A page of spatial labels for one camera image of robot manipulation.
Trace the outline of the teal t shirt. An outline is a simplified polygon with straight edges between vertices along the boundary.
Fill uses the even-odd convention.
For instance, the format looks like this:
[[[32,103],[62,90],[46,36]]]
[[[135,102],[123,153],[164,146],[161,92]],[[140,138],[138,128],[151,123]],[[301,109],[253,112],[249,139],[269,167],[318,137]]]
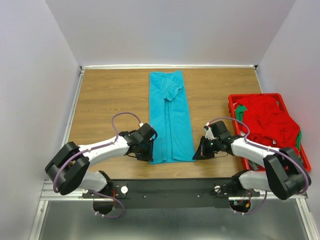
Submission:
[[[153,165],[194,161],[192,124],[181,71],[149,74],[149,124],[157,132]]]

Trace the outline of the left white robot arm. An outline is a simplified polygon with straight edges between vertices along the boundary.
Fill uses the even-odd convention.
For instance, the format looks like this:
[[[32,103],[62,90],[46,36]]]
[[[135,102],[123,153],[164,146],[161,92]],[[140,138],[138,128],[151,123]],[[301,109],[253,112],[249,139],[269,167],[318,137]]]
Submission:
[[[88,170],[108,159],[134,154],[139,161],[153,160],[153,144],[158,133],[148,123],[139,129],[116,132],[115,137],[88,145],[76,145],[73,141],[63,145],[45,167],[53,182],[53,191],[62,196],[76,189],[93,190],[99,197],[110,194],[111,185],[102,172]]]

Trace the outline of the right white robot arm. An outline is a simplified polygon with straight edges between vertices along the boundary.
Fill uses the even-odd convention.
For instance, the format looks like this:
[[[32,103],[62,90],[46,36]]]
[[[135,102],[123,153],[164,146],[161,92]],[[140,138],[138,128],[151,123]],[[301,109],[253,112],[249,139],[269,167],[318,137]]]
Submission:
[[[257,189],[273,193],[280,200],[307,191],[312,180],[293,148],[266,146],[249,140],[249,134],[232,135],[224,119],[216,118],[204,126],[194,160],[212,159],[219,152],[248,159],[264,171],[243,170],[231,178],[230,191],[241,196]]]

